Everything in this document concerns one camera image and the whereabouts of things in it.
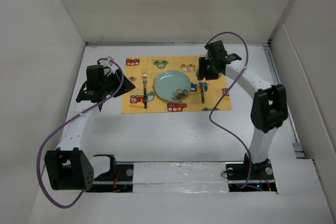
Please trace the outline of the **metal fork black handle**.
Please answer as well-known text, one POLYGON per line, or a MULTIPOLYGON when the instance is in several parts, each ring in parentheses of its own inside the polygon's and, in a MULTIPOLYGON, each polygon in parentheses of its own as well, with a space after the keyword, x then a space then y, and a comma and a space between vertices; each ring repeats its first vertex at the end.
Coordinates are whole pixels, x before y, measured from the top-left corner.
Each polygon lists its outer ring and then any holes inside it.
POLYGON ((142 73, 143 93, 144 93, 144 108, 147 109, 147 73, 142 73))

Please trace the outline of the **yellow car print cloth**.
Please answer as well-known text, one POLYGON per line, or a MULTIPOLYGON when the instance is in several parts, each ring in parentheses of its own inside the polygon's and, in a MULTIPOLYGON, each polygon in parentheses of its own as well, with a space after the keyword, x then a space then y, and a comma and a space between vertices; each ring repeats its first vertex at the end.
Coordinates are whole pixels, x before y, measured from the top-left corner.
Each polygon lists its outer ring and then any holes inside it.
POLYGON ((225 97, 217 111, 231 110, 232 104, 227 92, 228 81, 222 74, 217 80, 203 80, 205 103, 201 101, 201 90, 196 71, 199 56, 140 57, 125 60, 125 76, 135 89, 122 98, 123 114, 164 112, 207 112, 213 109, 219 98, 225 97), (185 73, 191 81, 191 91, 182 101, 169 102, 160 99, 154 91, 154 80, 163 72, 177 70, 185 73), (147 73, 147 109, 144 108, 142 73, 147 73))

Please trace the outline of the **metal spoon black handle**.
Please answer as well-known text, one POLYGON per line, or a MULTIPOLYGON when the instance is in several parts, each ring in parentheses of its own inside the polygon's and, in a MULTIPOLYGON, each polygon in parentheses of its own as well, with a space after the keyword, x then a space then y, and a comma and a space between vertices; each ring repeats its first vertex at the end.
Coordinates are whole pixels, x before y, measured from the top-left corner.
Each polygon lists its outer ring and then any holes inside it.
POLYGON ((205 97, 204 97, 204 87, 203 87, 203 80, 200 78, 200 70, 197 69, 196 76, 199 82, 199 87, 201 90, 201 101, 204 104, 205 103, 205 97))

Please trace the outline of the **green floral plate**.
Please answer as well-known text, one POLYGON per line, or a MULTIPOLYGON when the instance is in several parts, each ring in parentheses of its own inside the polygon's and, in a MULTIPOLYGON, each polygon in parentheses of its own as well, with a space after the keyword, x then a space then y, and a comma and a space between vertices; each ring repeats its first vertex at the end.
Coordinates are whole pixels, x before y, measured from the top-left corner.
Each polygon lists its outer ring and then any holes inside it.
POLYGON ((182 101, 191 91, 191 81, 181 71, 166 71, 155 78, 154 91, 162 100, 169 102, 182 101))

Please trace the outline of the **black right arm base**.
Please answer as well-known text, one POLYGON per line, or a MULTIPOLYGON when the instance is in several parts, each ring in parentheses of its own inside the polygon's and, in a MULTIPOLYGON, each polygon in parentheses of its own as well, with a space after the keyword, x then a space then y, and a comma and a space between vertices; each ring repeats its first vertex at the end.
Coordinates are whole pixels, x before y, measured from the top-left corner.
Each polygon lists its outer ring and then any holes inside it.
POLYGON ((227 179, 229 192, 277 192, 274 172, 270 162, 261 165, 249 165, 243 162, 228 162, 221 176, 227 179))

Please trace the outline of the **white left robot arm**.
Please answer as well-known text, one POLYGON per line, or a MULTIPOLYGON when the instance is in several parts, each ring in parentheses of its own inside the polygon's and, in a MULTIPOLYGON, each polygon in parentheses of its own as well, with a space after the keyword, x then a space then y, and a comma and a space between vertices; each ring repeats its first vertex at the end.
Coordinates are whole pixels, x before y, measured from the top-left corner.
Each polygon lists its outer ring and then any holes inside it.
POLYGON ((101 58, 86 68, 86 81, 76 97, 75 116, 56 149, 47 151, 44 157, 53 190, 90 190, 99 176, 105 180, 115 178, 118 171, 114 155, 96 154, 88 158, 86 142, 103 104, 134 88, 111 59, 101 58))

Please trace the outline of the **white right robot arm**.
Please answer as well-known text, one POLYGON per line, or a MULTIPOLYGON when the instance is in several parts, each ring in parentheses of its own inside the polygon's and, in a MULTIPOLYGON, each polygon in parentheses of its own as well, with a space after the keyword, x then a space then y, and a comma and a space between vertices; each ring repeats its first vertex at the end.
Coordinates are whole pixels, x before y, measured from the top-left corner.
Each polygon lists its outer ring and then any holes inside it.
POLYGON ((268 153, 277 130, 288 118, 286 89, 274 85, 242 63, 237 54, 228 54, 222 41, 205 45, 206 56, 198 60, 198 80, 216 80, 220 74, 232 79, 252 98, 250 118, 254 126, 249 147, 250 162, 243 165, 243 173, 254 179, 261 174, 260 163, 268 159, 268 153))

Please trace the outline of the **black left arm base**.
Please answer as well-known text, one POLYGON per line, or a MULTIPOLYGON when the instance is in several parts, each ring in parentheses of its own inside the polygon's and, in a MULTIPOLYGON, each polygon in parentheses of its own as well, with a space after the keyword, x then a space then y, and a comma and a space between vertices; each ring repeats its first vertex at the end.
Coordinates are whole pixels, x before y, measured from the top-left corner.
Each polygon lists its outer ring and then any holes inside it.
POLYGON ((87 193, 132 193, 134 163, 117 162, 114 172, 107 172, 94 179, 87 193))

